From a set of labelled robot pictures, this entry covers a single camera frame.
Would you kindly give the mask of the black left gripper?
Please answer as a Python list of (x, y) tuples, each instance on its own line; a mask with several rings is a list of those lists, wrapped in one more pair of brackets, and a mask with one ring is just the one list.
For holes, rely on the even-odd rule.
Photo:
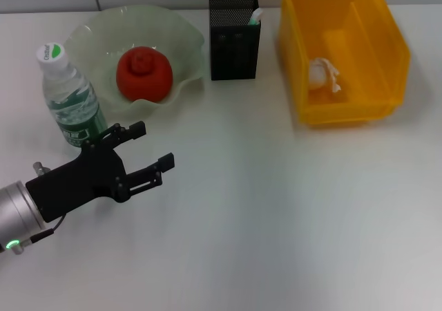
[(125, 202), (128, 191), (134, 196), (162, 185), (162, 174), (175, 167), (172, 153), (126, 178), (122, 159), (114, 151), (145, 135), (143, 121), (127, 128), (114, 124), (98, 137), (98, 144), (84, 146), (73, 161), (28, 181), (26, 189), (43, 220), (49, 223), (96, 198)]

